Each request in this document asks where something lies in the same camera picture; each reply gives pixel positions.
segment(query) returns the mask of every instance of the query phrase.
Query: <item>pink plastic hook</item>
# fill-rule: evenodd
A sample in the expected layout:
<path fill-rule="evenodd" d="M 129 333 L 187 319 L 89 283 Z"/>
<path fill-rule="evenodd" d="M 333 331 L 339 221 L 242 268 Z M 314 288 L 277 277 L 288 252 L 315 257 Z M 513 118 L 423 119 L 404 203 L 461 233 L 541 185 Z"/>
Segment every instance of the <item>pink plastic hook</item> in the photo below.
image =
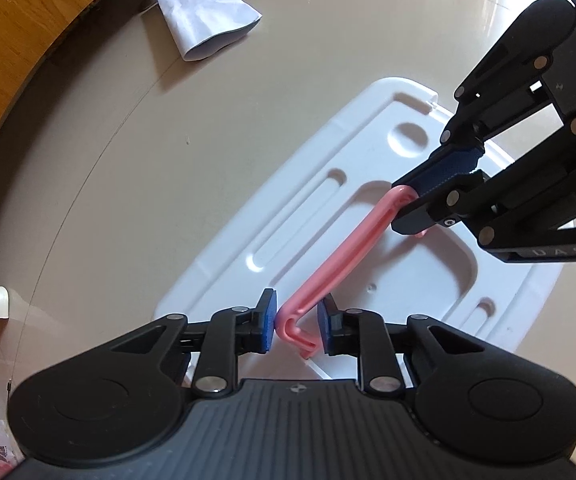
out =
<path fill-rule="evenodd" d="M 277 311 L 274 330 L 281 339 L 299 348 L 304 359 L 312 357 L 322 348 L 321 337 L 302 330 L 297 322 L 350 274 L 374 247 L 399 210 L 416 198 L 417 193 L 410 186 L 397 186 L 389 190 L 348 238 Z"/>

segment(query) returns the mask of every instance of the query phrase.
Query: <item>black bracket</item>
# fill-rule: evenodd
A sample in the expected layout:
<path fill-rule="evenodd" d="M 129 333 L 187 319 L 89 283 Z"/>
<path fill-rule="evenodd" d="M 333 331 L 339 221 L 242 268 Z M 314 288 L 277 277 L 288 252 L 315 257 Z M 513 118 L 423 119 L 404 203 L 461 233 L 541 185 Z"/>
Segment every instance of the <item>black bracket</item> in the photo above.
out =
<path fill-rule="evenodd" d="M 237 355 L 268 351 L 275 313 L 276 292 L 267 288 L 254 309 L 228 308 L 191 324 L 169 314 L 31 376 L 8 405 L 19 447 L 45 463 L 87 468 L 157 446 L 193 400 L 238 386 Z M 183 388 L 191 352 L 199 351 L 193 386 Z M 207 375 L 212 387 L 202 389 Z"/>
<path fill-rule="evenodd" d="M 366 394 L 402 399 L 433 438 L 476 460 L 570 456 L 576 387 L 569 380 L 423 314 L 399 325 L 356 311 L 339 311 L 329 295 L 318 304 L 319 327 L 327 354 L 357 357 Z M 414 384 L 407 390 L 396 353 Z"/>

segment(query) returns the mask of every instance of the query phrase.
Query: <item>crumpled paper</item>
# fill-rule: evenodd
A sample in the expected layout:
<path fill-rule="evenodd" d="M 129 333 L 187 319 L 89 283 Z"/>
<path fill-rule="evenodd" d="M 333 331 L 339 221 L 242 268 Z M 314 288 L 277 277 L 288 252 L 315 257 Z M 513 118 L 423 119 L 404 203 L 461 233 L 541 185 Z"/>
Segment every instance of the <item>crumpled paper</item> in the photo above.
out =
<path fill-rule="evenodd" d="M 242 0 L 157 0 L 181 57 L 196 61 L 245 36 L 261 19 Z"/>

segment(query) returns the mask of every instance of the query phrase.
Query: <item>glossy floor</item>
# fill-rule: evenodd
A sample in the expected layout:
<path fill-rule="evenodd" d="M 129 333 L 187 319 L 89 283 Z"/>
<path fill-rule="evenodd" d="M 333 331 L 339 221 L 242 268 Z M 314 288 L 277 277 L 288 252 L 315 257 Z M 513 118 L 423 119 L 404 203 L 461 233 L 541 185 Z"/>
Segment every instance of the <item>glossy floor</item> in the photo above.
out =
<path fill-rule="evenodd" d="M 0 133 L 0 412 L 6 384 L 147 322 L 290 154 L 372 81 L 452 93 L 533 0 L 246 0 L 246 38 L 186 63 L 158 9 L 102 0 Z M 517 156 L 552 110 L 504 134 Z M 576 381 L 576 266 L 521 352 Z"/>

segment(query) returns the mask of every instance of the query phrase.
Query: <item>ridged grip surface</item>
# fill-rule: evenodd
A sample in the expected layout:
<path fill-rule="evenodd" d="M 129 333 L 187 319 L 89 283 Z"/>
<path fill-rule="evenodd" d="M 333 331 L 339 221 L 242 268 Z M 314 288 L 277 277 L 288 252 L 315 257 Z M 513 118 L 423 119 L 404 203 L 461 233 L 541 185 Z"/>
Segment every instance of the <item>ridged grip surface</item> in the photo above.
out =
<path fill-rule="evenodd" d="M 225 399 L 196 402 L 164 444 L 133 460 L 85 470 L 27 460 L 6 480 L 226 478 L 559 480 L 576 479 L 576 467 L 469 462 L 434 444 L 405 406 L 368 397 L 351 380 L 247 380 Z"/>

